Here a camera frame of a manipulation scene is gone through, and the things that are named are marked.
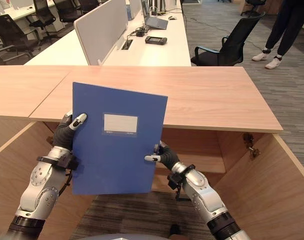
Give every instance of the white sneaker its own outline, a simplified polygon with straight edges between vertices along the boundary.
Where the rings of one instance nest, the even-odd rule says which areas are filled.
[[[275,69],[280,64],[281,64],[281,60],[279,60],[278,58],[275,57],[269,64],[265,65],[265,68],[266,69]]]
[[[260,54],[252,57],[252,60],[256,61],[256,62],[263,61],[263,60],[267,60],[268,56],[269,56],[269,53],[263,53],[263,52],[261,52]]]

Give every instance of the white label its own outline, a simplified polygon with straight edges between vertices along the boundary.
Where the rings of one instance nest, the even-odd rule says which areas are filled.
[[[138,126],[137,116],[104,114],[104,131],[136,133]]]

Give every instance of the white desk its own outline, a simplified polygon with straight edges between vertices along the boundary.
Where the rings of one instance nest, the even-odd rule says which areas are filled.
[[[54,6],[54,2],[53,0],[48,0],[47,1],[47,5],[48,7],[52,7]],[[24,18],[30,14],[33,14],[36,12],[36,9],[34,7],[34,4],[32,4],[31,6],[25,6],[25,7],[21,7],[20,9],[14,9],[13,7],[7,8],[4,10],[4,14],[9,14],[10,17],[16,21],[18,19]]]
[[[114,48],[104,66],[168,66],[168,67],[190,67],[190,55],[187,35],[182,13],[169,12],[158,18],[167,20],[174,16],[177,20],[169,20],[166,30],[153,29],[148,31],[144,37],[131,36],[133,42],[129,50],[117,50]],[[124,38],[144,23],[142,12],[128,22]],[[146,44],[146,36],[165,37],[167,44]],[[73,30],[56,41],[47,49],[39,53],[26,65],[88,65],[80,45],[78,36]]]

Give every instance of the chair backrest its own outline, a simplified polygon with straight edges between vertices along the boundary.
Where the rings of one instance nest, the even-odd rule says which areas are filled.
[[[53,2],[60,18],[62,18],[61,15],[76,11],[76,7],[71,0],[53,0]]]
[[[0,15],[0,37],[6,46],[27,40],[27,36],[8,14]]]
[[[240,19],[220,50],[218,56],[220,66],[233,66],[243,61],[244,43],[252,29],[265,14],[264,12],[259,16]]]
[[[81,5],[81,11],[83,13],[90,12],[99,6],[99,2],[97,0],[78,0]]]
[[[51,13],[47,0],[33,0],[35,13],[38,19],[44,24],[49,25],[56,20],[56,17]]]

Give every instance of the desk surface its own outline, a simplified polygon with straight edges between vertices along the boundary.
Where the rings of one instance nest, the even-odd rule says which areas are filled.
[[[71,67],[0,66],[0,116],[27,118]]]
[[[168,96],[167,128],[282,130],[244,68],[235,66],[1,66],[0,115],[59,122],[72,109],[72,82]]]
[[[118,50],[114,48],[103,66],[166,66],[166,67],[188,67],[191,66],[188,41],[185,31],[183,15],[180,13],[167,13],[158,16],[167,20],[174,16],[177,20],[169,20],[167,29],[151,29],[144,37],[131,36],[133,42],[129,50]],[[144,24],[142,12],[128,22],[127,30],[123,37],[133,32]],[[146,44],[146,36],[165,37],[167,44]],[[32,58],[26,65],[88,65],[78,36],[75,30],[56,41],[37,56]]]
[[[54,6],[53,0],[47,0],[47,5],[49,7]],[[32,8],[29,8],[29,6],[21,7],[20,9],[14,9],[13,7],[10,7],[4,10],[4,14],[9,14],[10,17],[15,21],[36,12],[34,4],[32,4],[30,7]]]

